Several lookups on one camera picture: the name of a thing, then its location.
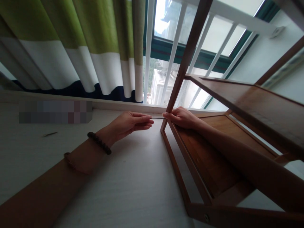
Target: curtain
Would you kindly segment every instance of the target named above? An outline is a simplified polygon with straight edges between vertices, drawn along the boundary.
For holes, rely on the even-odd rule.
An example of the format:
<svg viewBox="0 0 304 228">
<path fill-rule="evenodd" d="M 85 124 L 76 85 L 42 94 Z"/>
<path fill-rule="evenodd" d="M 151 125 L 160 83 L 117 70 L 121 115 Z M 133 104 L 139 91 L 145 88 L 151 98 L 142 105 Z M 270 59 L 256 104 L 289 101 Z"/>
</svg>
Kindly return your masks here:
<svg viewBox="0 0 304 228">
<path fill-rule="evenodd" d="M 0 62 L 30 92 L 143 101 L 145 1 L 1 0 Z"/>
</svg>

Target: brown bracelet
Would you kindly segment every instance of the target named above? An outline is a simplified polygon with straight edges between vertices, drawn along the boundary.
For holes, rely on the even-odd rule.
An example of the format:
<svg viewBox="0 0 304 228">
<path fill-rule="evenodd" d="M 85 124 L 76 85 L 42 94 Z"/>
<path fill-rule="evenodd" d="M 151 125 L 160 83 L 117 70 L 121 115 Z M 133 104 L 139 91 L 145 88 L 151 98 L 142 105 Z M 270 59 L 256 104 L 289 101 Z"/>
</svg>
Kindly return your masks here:
<svg viewBox="0 0 304 228">
<path fill-rule="evenodd" d="M 112 153 L 110 148 L 104 142 L 102 142 L 101 139 L 99 139 L 98 136 L 95 133 L 89 132 L 88 137 L 90 139 L 93 139 L 105 151 L 105 153 L 107 155 L 110 155 Z"/>
<path fill-rule="evenodd" d="M 69 155 L 69 154 L 70 154 L 70 152 L 66 152 L 66 153 L 64 154 L 64 160 L 66 161 L 66 163 L 67 163 L 67 165 L 69 166 L 69 168 L 74 169 L 74 170 L 76 170 L 76 171 L 78 171 L 78 172 L 81 172 L 81 173 L 83 173 L 83 174 L 90 175 L 90 173 L 87 173 L 87 172 L 85 172 L 85 171 L 83 171 L 83 170 L 77 169 L 77 168 L 76 168 L 76 165 L 68 158 L 68 155 Z"/>
</svg>

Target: window guard bar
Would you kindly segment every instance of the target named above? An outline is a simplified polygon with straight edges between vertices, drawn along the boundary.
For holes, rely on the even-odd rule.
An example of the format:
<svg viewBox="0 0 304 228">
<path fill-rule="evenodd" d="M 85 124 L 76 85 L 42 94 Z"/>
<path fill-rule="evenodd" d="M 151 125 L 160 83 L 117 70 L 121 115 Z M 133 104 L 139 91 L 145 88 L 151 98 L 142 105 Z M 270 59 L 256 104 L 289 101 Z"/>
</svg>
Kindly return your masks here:
<svg viewBox="0 0 304 228">
<path fill-rule="evenodd" d="M 150 60 L 150 54 L 151 54 L 151 38 L 152 38 L 152 35 L 153 35 L 152 34 L 152 29 L 153 29 L 152 28 L 152 26 L 153 26 L 153 14 L 152 13 L 154 12 L 154 4 L 153 4 L 153 7 L 152 7 L 152 2 L 154 3 L 154 0 L 149 0 L 148 1 L 144 103 L 146 103 L 146 101 L 147 101 L 147 91 L 148 91 L 147 87 L 148 87 L 148 80 L 149 80 L 149 60 Z M 164 98 L 165 98 L 165 94 L 166 94 L 166 90 L 167 90 L 167 86 L 168 86 L 168 81 L 169 81 L 169 78 L 170 78 L 170 73 L 171 73 L 172 65 L 173 65 L 173 62 L 174 62 L 175 54 L 176 54 L 176 49 L 177 49 L 177 46 L 178 46 L 178 40 L 179 40 L 179 36 L 180 36 L 180 33 L 181 33 L 181 28 L 182 28 L 182 24 L 183 24 L 183 21 L 184 21 L 187 5 L 191 4 L 191 5 L 194 5 L 194 6 L 198 6 L 198 3 L 199 3 L 199 0 L 183 0 L 182 1 L 182 7 L 181 7 L 179 18 L 178 18 L 176 33 L 175 33 L 175 37 L 174 37 L 174 41 L 173 41 L 173 46 L 172 46 L 170 60 L 169 60 L 169 66 L 168 66 L 167 73 L 166 73 L 166 79 L 165 79 L 164 88 L 163 88 L 163 92 L 162 92 L 162 96 L 161 96 L 161 100 L 160 100 L 160 105 L 164 105 L 163 104 L 164 103 Z M 220 16 L 220 17 L 223 17 L 223 18 L 225 18 L 229 21 L 232 21 L 233 25 L 231 27 L 231 30 L 233 29 L 233 31 L 234 31 L 234 29 L 237 25 L 241 24 L 241 25 L 244 25 L 247 30 L 253 31 L 252 34 L 255 34 L 255 35 L 260 34 L 260 35 L 263 35 L 263 36 L 268 36 L 270 38 L 274 38 L 274 37 L 278 36 L 280 34 L 280 32 L 284 29 L 284 27 L 276 27 L 276 26 L 274 26 L 272 24 L 269 24 L 269 23 L 267 23 L 267 22 L 265 22 L 261 19 L 258 19 L 256 17 L 252 17 L 251 15 L 246 14 L 246 13 L 244 13 L 244 12 L 234 8 L 234 7 L 231 7 L 231 6 L 229 6 L 225 3 L 222 3 L 218 0 L 213 0 L 210 11 L 209 11 L 209 17 L 210 17 L 210 15 L 213 15 L 213 17 L 214 16 Z M 243 52 L 248 47 L 248 45 L 250 44 L 250 42 L 252 41 L 253 38 L 254 38 L 254 35 L 250 36 L 250 40 L 248 39 L 247 42 L 244 44 L 244 46 L 241 48 L 241 50 L 240 50 L 241 54 L 243 54 Z M 240 52 L 235 57 L 235 59 L 240 58 L 240 56 L 241 56 Z M 210 72 L 212 71 L 214 65 L 216 64 L 218 58 L 220 57 L 220 54 L 221 54 L 220 51 L 216 54 L 211 66 L 209 67 L 209 69 L 207 71 L 206 76 L 208 76 L 210 74 Z M 233 66 L 237 62 L 238 59 L 237 60 L 235 60 L 235 59 L 232 61 L 231 65 L 226 70 L 224 76 L 227 76 L 227 74 L 230 72 L 230 70 L 233 68 Z"/>
<path fill-rule="evenodd" d="M 169 78 L 170 78 L 170 74 L 171 74 L 173 61 L 174 61 L 175 54 L 176 54 L 178 40 L 180 39 L 181 28 L 183 26 L 187 5 L 188 4 L 185 3 L 185 2 L 183 2 L 182 5 L 181 5 L 180 15 L 179 15 L 178 21 L 177 21 L 177 28 L 176 28 L 176 32 L 175 32 L 173 45 L 172 45 L 172 51 L 171 51 L 169 65 L 168 65 L 167 74 L 166 74 L 166 79 L 165 79 L 165 83 L 164 83 L 164 89 L 163 89 L 162 95 L 161 95 L 160 105 L 164 105 L 163 103 L 164 103 L 164 99 L 165 99 L 165 94 L 166 94 L 166 90 L 167 90 L 167 86 L 168 86 L 168 82 L 169 82 Z"/>
<path fill-rule="evenodd" d="M 224 48 L 226 47 L 226 45 L 227 45 L 227 43 L 228 43 L 230 37 L 232 36 L 232 34 L 233 34 L 235 28 L 237 27 L 237 25 L 238 25 L 238 24 L 235 23 L 235 22 L 232 24 L 232 26 L 231 26 L 231 28 L 230 28 L 230 30 L 229 30 L 229 32 L 228 32 L 228 34 L 227 34 L 227 36 L 226 36 L 226 38 L 225 38 L 223 44 L 222 44 L 222 46 L 220 47 L 219 51 L 218 51 L 217 54 L 215 55 L 214 59 L 212 60 L 212 63 L 211 63 L 211 65 L 209 66 L 209 68 L 208 68 L 208 70 L 207 70 L 207 72 L 206 72 L 205 77 L 208 77 L 208 76 L 210 75 L 211 71 L 213 70 L 213 68 L 214 68 L 216 62 L 218 61 L 218 59 L 220 58 L 220 56 L 221 56 L 221 54 L 222 54 Z M 190 105 L 188 106 L 188 108 L 191 108 L 191 106 L 193 105 L 193 103 L 194 103 L 194 101 L 196 100 L 197 96 L 199 95 L 200 90 L 201 90 L 201 88 L 199 87 L 199 88 L 197 89 L 197 91 L 196 91 L 196 93 L 195 93 L 195 95 L 194 95 L 194 97 L 193 97 L 193 99 L 192 99 Z"/>
<path fill-rule="evenodd" d="M 154 16 L 154 0 L 148 0 L 146 68 L 145 68 L 145 85 L 144 85 L 144 95 L 143 95 L 144 104 L 147 103 L 147 95 L 148 95 L 149 67 L 150 67 L 152 31 L 153 31 L 153 16 Z"/>
<path fill-rule="evenodd" d="M 197 58 L 198 58 L 198 56 L 199 56 L 199 53 L 200 53 L 200 51 L 201 51 L 201 48 L 202 48 L 202 46 L 203 46 L 203 43 L 204 43 L 204 41 L 205 41 L 205 38 L 206 38 L 206 36 L 207 36 L 207 33 L 208 33 L 209 28 L 210 28 L 210 26 L 211 26 L 211 23 L 212 23 L 212 21 L 213 21 L 213 19 L 214 19 L 214 16 L 215 16 L 215 15 L 212 14 L 212 13 L 210 13 L 209 16 L 208 16 L 207 22 L 205 23 L 204 28 L 203 28 L 202 36 L 201 36 L 201 38 L 200 38 L 200 40 L 199 40 L 199 43 L 198 43 L 198 45 L 197 45 L 197 47 L 196 47 L 195 53 L 194 53 L 193 58 L 192 58 L 192 60 L 191 60 L 190 67 L 189 67 L 189 69 L 188 69 L 188 73 L 192 73 L 192 71 L 193 71 L 194 64 L 196 63 L 196 60 L 197 60 Z M 184 89 L 186 89 L 188 83 L 189 83 L 189 81 L 184 81 L 184 82 L 183 82 L 183 84 L 182 84 L 182 86 L 181 86 L 181 89 L 180 89 L 180 92 L 179 92 L 179 94 L 178 94 L 178 96 L 177 96 L 175 105 L 178 105 L 178 104 L 179 104 L 179 102 L 180 102 L 180 100 L 181 100 L 181 98 L 182 98 L 182 93 L 184 92 Z"/>
</svg>

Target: finger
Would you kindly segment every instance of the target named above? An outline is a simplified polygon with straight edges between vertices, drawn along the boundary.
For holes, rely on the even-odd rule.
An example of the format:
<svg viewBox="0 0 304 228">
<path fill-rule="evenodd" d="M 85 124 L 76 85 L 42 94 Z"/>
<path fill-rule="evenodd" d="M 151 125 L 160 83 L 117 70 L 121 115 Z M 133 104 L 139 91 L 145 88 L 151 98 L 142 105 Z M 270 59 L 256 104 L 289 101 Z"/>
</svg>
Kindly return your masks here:
<svg viewBox="0 0 304 228">
<path fill-rule="evenodd" d="M 149 127 L 152 127 L 152 124 L 150 124 L 150 123 L 137 123 L 137 124 L 135 124 L 135 126 L 149 126 Z"/>
<path fill-rule="evenodd" d="M 137 123 L 144 123 L 144 122 L 148 122 L 150 120 L 151 116 L 149 115 L 145 115 L 145 116 L 141 116 L 141 117 L 133 117 L 133 121 L 135 124 Z"/>
<path fill-rule="evenodd" d="M 176 114 L 178 113 L 178 109 L 173 109 L 171 113 L 176 116 Z"/>
<path fill-rule="evenodd" d="M 148 120 L 147 122 L 141 123 L 141 124 L 154 124 L 153 120 Z"/>
<path fill-rule="evenodd" d="M 165 117 L 168 120 L 171 120 L 172 122 L 177 122 L 177 121 L 181 120 L 180 117 L 177 117 L 177 116 L 173 115 L 172 113 L 168 113 L 168 112 L 164 112 L 162 114 L 162 116 Z"/>
<path fill-rule="evenodd" d="M 149 126 L 134 126 L 133 130 L 137 131 L 137 130 L 148 130 L 150 127 Z"/>
<path fill-rule="evenodd" d="M 142 114 L 142 113 L 139 113 L 139 112 L 132 112 L 132 114 L 133 114 L 134 117 L 150 116 L 150 115 Z"/>
</svg>

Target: small stick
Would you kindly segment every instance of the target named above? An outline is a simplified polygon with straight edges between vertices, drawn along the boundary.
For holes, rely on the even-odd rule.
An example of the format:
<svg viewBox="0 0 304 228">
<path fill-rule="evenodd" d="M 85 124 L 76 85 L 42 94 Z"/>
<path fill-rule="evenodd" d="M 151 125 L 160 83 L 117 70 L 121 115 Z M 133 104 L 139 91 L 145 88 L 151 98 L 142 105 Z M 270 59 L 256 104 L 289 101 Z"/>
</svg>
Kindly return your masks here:
<svg viewBox="0 0 304 228">
<path fill-rule="evenodd" d="M 58 131 L 56 132 L 53 132 L 53 133 L 49 133 L 49 134 L 46 134 L 46 135 L 43 135 L 43 137 L 46 137 L 46 136 L 49 136 L 49 135 L 53 135 L 53 134 L 56 134 Z"/>
</svg>

